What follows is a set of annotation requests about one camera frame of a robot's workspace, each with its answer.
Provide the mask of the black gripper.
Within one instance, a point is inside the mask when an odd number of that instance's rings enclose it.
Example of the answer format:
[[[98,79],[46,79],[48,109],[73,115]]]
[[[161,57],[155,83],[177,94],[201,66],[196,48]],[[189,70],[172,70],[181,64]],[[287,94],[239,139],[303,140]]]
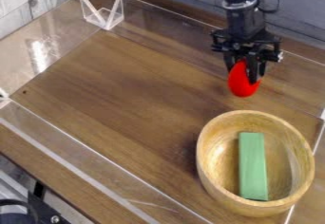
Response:
[[[264,74],[266,61],[282,60],[280,38],[266,30],[260,0],[221,3],[227,27],[212,33],[212,50],[223,54],[227,71],[236,60],[246,58],[248,83],[254,84]]]

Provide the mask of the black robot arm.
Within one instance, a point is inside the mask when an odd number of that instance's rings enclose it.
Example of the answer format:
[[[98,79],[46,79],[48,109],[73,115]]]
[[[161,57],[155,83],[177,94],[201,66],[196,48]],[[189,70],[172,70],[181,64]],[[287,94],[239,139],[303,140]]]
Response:
[[[244,76],[254,84],[264,74],[266,63],[282,60],[282,39],[266,29],[264,15],[275,12],[262,8],[262,0],[223,0],[227,27],[211,32],[212,51],[223,54],[231,71],[243,60]]]

